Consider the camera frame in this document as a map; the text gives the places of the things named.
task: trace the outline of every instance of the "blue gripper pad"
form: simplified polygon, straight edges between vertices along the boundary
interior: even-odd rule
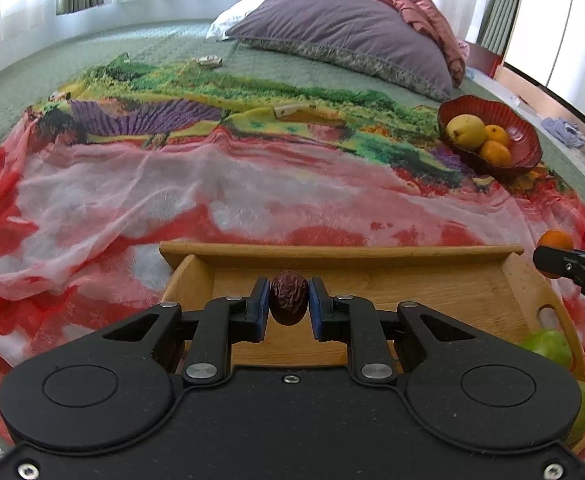
[[[266,323],[268,322],[268,296],[270,293],[270,282],[266,280],[266,286],[261,291],[259,298],[259,311],[257,314],[257,326],[259,329],[259,340],[263,341],[266,336]]]
[[[313,326],[313,335],[318,341],[324,340],[324,324],[323,319],[326,310],[330,309],[332,300],[330,299],[326,287],[321,278],[313,277],[309,282],[310,294],[308,300],[308,307],[311,311],[311,325]]]

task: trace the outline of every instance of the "red fruit bowl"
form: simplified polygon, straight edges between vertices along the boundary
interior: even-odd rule
[[[509,168],[499,168],[481,158],[477,153],[453,144],[446,134],[446,125],[462,114],[479,117],[484,124],[497,124],[508,132],[513,140],[510,154],[513,164]],[[537,131],[531,123],[524,121],[507,105],[495,101],[486,101],[474,95],[464,95],[447,101],[439,107],[437,115],[439,135],[444,144],[461,158],[461,161],[473,168],[476,173],[489,174],[497,180],[509,182],[533,170],[541,162],[541,146]]]

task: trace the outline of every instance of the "green fruit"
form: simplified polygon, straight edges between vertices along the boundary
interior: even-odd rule
[[[569,436],[566,439],[566,443],[569,446],[575,444],[585,435],[585,382],[577,381],[577,384],[579,384],[579,389],[581,390],[581,407],[579,408],[575,422],[573,422]]]
[[[572,367],[572,350],[566,336],[559,330],[540,330],[524,339],[519,346],[543,355],[568,370]]]

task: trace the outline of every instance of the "orange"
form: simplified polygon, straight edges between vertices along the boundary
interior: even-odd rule
[[[561,229],[549,229],[546,231],[537,242],[537,247],[541,245],[564,251],[572,251],[575,248],[570,235]],[[543,272],[543,270],[540,270],[540,272],[551,280],[559,278],[557,274],[550,274],[549,272]]]
[[[479,155],[498,168],[510,168],[513,164],[513,158],[508,148],[496,140],[484,142],[479,149]]]
[[[494,140],[499,144],[503,144],[507,148],[510,148],[512,145],[513,140],[510,138],[510,135],[508,135],[508,132],[501,126],[497,126],[496,124],[487,124],[485,130],[488,140]]]

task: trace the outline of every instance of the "red date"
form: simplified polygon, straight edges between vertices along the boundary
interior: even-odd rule
[[[290,326],[303,319],[308,308],[308,282],[299,272],[282,270],[270,284],[270,312],[279,324]]]

